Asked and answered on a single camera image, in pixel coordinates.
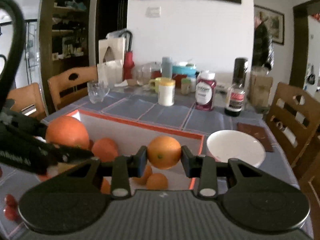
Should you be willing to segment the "far wooden chair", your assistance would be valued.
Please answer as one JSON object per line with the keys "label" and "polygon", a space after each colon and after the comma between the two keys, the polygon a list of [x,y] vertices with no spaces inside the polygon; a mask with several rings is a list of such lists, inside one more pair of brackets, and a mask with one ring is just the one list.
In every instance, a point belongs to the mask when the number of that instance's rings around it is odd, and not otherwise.
{"label": "far wooden chair", "polygon": [[295,167],[319,127],[319,102],[308,92],[280,82],[266,124]]}

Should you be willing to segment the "teal bowl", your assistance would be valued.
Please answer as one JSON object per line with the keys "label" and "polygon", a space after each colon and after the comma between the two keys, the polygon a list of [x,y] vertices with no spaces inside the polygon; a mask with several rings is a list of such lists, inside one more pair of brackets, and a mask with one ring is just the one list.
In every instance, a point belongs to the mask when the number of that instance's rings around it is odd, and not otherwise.
{"label": "teal bowl", "polygon": [[172,74],[174,75],[194,76],[196,72],[197,70],[194,64],[186,66],[173,65],[172,67]]}

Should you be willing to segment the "white ceramic bowl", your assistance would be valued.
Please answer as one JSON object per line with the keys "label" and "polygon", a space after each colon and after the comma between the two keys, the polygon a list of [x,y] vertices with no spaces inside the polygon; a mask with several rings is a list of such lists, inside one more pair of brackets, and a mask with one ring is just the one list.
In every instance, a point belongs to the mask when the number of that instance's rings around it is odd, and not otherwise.
{"label": "white ceramic bowl", "polygon": [[266,151],[258,139],[233,130],[212,133],[207,139],[207,152],[219,162],[240,159],[256,168],[266,158]]}

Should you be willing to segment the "red vitamin bottle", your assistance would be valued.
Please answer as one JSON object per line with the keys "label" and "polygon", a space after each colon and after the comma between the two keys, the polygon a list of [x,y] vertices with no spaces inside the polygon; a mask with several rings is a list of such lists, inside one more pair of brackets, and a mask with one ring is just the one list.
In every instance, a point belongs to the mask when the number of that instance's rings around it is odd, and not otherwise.
{"label": "red vitamin bottle", "polygon": [[215,73],[208,70],[200,72],[195,90],[196,109],[202,111],[213,109],[215,87]]}

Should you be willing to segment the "blue plaid tablecloth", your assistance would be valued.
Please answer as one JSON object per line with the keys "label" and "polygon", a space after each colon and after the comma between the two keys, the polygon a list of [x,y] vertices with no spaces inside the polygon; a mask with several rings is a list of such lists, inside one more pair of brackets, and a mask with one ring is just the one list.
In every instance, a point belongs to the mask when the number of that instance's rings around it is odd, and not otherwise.
{"label": "blue plaid tablecloth", "polygon": [[[175,104],[172,107],[164,107],[157,104],[154,95],[139,95],[138,93],[110,92],[102,103],[92,104],[88,97],[84,97],[61,110],[42,119],[48,124],[57,117],[77,112],[77,110],[103,116],[112,116],[148,125],[167,127],[184,132],[204,135],[202,153],[207,153],[206,140],[210,134],[225,130],[236,130],[237,123],[261,126],[271,141],[274,152],[267,152],[261,169],[299,189],[298,181],[293,174],[285,154],[276,142],[272,133],[265,124],[262,114],[256,112],[254,107],[246,101],[240,116],[233,118],[224,114],[225,97],[216,94],[215,107],[212,111],[199,111],[195,109],[193,96],[176,95]],[[4,239],[21,239],[25,233],[22,223],[10,222],[4,218],[4,196],[13,194],[17,199],[31,186],[40,182],[35,176],[14,168],[1,165],[3,176],[1,178],[1,237]]]}

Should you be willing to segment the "left side wooden chair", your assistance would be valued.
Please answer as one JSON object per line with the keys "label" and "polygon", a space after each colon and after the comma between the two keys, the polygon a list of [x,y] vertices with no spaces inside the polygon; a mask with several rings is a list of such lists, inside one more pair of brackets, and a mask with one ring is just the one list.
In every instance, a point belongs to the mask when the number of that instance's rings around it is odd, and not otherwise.
{"label": "left side wooden chair", "polygon": [[48,80],[48,86],[55,110],[58,111],[87,96],[87,83],[97,80],[96,66],[71,68],[51,77]]}

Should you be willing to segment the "clear glass cup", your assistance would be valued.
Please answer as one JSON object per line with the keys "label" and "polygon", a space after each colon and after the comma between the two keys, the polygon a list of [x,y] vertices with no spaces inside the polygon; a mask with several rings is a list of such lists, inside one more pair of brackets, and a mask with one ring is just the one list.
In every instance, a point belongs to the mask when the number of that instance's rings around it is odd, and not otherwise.
{"label": "clear glass cup", "polygon": [[110,89],[103,81],[93,80],[87,83],[87,91],[91,103],[103,102]]}

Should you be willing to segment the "dark supplement bottle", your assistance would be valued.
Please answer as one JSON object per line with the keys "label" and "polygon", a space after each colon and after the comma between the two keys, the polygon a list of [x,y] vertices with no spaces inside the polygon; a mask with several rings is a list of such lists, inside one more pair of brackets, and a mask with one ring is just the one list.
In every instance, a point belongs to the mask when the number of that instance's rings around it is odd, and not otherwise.
{"label": "dark supplement bottle", "polygon": [[245,101],[245,90],[243,83],[233,83],[227,91],[225,114],[239,116]]}

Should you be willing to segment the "grey blue tumbler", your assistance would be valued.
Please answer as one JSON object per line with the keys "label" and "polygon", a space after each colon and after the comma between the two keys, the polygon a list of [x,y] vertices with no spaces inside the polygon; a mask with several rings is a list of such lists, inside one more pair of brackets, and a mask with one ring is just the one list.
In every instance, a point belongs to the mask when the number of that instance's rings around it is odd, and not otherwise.
{"label": "grey blue tumbler", "polygon": [[162,77],[172,78],[172,59],[170,57],[162,58]]}

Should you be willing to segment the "black thermos bottle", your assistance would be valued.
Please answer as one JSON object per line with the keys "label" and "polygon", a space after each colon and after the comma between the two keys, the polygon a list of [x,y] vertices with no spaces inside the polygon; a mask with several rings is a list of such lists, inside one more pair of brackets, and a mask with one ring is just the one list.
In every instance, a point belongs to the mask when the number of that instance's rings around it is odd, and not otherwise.
{"label": "black thermos bottle", "polygon": [[248,58],[237,57],[234,61],[232,88],[235,92],[245,94],[246,73],[248,69]]}

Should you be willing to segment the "wooden chair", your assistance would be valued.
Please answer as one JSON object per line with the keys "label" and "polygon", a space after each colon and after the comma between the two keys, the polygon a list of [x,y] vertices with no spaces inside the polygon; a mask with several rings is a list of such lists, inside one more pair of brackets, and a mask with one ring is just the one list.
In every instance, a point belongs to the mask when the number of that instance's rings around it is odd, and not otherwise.
{"label": "wooden chair", "polygon": [[319,127],[319,102],[308,92],[280,82],[266,124],[295,167]]}
{"label": "wooden chair", "polygon": [[48,80],[48,86],[55,110],[58,111],[87,96],[87,83],[97,80],[96,66],[71,68],[51,77]]}

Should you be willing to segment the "brown wallet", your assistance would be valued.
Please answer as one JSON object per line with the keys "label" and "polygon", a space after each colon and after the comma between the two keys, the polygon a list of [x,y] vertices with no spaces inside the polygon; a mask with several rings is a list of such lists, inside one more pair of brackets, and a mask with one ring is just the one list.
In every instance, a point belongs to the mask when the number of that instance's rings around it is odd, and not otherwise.
{"label": "brown wallet", "polygon": [[268,134],[263,127],[237,123],[237,130],[249,134],[257,139],[263,145],[266,152],[274,152]]}

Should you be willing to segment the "yellow lid white jar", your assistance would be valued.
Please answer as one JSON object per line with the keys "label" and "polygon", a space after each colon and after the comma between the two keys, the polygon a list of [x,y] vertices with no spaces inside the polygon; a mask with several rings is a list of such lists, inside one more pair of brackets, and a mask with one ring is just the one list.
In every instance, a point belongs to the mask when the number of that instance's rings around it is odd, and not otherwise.
{"label": "yellow lid white jar", "polygon": [[162,77],[158,83],[158,103],[162,106],[172,106],[175,96],[175,80]]}

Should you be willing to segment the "red tomato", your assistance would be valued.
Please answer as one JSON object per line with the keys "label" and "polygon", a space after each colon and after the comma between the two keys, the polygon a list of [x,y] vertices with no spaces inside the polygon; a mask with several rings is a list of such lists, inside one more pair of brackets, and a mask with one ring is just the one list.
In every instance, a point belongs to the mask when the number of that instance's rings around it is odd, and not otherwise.
{"label": "red tomato", "polygon": [[5,217],[11,221],[18,220],[18,217],[19,217],[18,211],[17,211],[18,204],[14,196],[11,194],[7,194],[4,201],[5,201],[5,208],[3,212]]}

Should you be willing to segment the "white paper bag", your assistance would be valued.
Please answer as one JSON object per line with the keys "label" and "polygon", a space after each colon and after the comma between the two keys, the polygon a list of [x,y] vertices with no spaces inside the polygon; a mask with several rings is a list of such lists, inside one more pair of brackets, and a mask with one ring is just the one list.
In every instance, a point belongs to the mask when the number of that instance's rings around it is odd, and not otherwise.
{"label": "white paper bag", "polygon": [[126,48],[125,37],[120,36],[123,30],[107,34],[98,41],[98,80],[103,81],[105,88],[113,88],[123,81],[123,64]]}

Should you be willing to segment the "large orange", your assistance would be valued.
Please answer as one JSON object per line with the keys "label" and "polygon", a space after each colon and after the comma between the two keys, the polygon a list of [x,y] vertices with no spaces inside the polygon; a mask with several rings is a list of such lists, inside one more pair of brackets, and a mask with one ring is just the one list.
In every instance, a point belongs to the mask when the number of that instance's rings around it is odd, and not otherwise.
{"label": "large orange", "polygon": [[85,126],[72,116],[60,116],[51,121],[46,130],[47,143],[89,149],[90,141]]}

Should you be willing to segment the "red umbrella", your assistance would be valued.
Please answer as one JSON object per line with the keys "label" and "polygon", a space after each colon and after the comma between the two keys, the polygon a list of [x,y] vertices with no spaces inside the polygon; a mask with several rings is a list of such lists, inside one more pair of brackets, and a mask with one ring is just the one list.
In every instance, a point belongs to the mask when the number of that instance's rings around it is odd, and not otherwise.
{"label": "red umbrella", "polygon": [[123,79],[129,80],[129,79],[132,79],[131,71],[135,66],[135,63],[133,61],[133,52],[132,52],[133,34],[131,33],[131,31],[125,29],[120,33],[119,37],[124,37],[126,41],[124,64],[123,64]]}

